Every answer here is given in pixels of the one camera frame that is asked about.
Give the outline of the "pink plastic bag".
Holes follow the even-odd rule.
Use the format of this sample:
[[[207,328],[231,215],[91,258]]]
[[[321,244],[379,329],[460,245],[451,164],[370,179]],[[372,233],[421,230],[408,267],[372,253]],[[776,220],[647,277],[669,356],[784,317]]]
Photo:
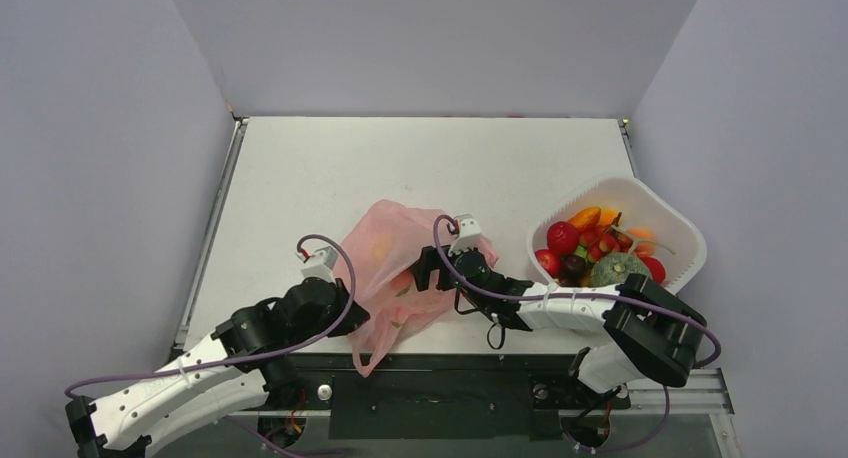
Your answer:
[[[370,318],[347,338],[357,372],[369,376],[395,345],[446,313],[454,295],[430,285],[419,292],[410,266],[432,246],[440,209],[380,200],[360,218],[341,247],[353,264],[355,302]]]

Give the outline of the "orange fake mango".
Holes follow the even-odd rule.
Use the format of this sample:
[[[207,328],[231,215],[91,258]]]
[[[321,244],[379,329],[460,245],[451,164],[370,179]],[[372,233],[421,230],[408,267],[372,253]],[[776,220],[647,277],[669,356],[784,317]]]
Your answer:
[[[599,206],[591,206],[582,209],[574,216],[569,218],[567,222],[571,224],[579,233],[584,233],[594,229],[600,221],[602,208]]]

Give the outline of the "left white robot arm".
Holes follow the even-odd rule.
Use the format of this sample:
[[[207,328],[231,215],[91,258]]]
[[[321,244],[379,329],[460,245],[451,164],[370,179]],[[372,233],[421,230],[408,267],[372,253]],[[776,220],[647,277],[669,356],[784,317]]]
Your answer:
[[[108,396],[73,397],[65,412],[77,454],[148,457],[234,411],[285,408],[299,387],[289,353],[369,318],[340,278],[306,278],[282,297],[240,308],[158,371]]]

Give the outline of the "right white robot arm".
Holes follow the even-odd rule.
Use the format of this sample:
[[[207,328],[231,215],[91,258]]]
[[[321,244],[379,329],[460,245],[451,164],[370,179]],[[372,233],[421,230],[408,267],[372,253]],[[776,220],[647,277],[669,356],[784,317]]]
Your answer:
[[[564,378],[566,396],[588,405],[602,393],[646,378],[670,388],[697,368],[707,321],[651,278],[629,273],[600,288],[560,287],[507,277],[477,249],[448,254],[427,246],[409,268],[420,291],[454,291],[496,328],[604,333],[608,343],[581,350]]]

